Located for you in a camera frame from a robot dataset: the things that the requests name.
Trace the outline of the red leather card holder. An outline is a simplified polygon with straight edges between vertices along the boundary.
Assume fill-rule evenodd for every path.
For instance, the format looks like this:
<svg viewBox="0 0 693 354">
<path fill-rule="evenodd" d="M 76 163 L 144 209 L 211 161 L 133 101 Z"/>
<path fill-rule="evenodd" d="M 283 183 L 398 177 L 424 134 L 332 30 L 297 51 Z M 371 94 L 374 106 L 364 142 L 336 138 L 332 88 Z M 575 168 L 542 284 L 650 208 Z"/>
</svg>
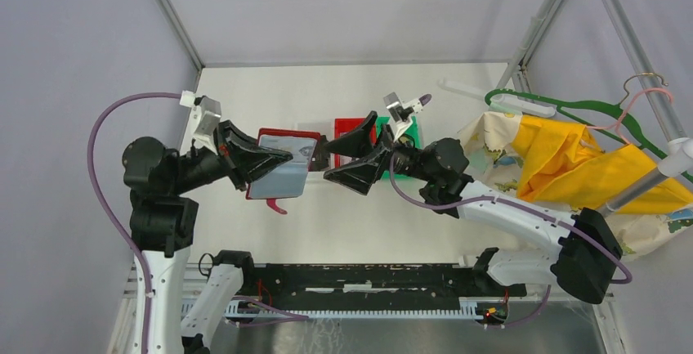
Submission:
<svg viewBox="0 0 693 354">
<path fill-rule="evenodd" d="M 291 159 L 253 182 L 246 191 L 245 199 L 264 200 L 268 208 L 280 215 L 287 215 L 288 212 L 277 201 L 294 199 L 303 194 L 319 140 L 318 132 L 260 128 L 257 144 L 289 152 Z"/>
</svg>

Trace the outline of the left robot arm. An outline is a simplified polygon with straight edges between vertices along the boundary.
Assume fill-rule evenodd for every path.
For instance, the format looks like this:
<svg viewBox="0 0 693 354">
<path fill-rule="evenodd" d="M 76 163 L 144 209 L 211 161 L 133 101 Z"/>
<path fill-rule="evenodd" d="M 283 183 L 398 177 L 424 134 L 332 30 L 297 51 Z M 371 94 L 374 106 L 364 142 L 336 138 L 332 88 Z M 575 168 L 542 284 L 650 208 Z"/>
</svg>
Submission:
<svg viewBox="0 0 693 354">
<path fill-rule="evenodd" d="M 230 121 L 215 127 L 212 147 L 191 148 L 184 155 L 153 137 L 127 146 L 123 181 L 130 190 L 137 278 L 133 352 L 208 353 L 225 307 L 235 294 L 248 294 L 257 283 L 251 253 L 221 251 L 193 308 L 181 314 L 199 210 L 184 194 L 220 179 L 245 191 L 292 157 L 260 146 Z"/>
</svg>

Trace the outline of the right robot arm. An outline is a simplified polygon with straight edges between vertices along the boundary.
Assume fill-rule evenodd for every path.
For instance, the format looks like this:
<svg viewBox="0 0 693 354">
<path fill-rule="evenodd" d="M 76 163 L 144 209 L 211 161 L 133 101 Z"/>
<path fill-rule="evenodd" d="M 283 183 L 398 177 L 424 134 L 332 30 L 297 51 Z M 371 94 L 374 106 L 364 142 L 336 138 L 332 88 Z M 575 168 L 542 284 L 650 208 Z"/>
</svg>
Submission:
<svg viewBox="0 0 693 354">
<path fill-rule="evenodd" d="M 409 203 L 487 224 L 534 246 L 523 252 L 485 249 L 472 273 L 478 293 L 492 295 L 503 286 L 519 284 L 556 285 L 580 301 L 600 304 L 611 285 L 632 282 L 623 250 L 598 211 L 568 213 L 507 197 L 466 174 L 469 161 L 460 140 L 446 137 L 418 148 L 403 141 L 403 123 L 397 130 L 382 125 L 372 139 L 377 117 L 370 112 L 356 128 L 325 144 L 329 153 L 350 162 L 328 170 L 324 179 L 367 195 L 385 172 L 392 181 L 398 175 L 414 178 L 424 183 L 419 199 L 394 188 Z"/>
</svg>

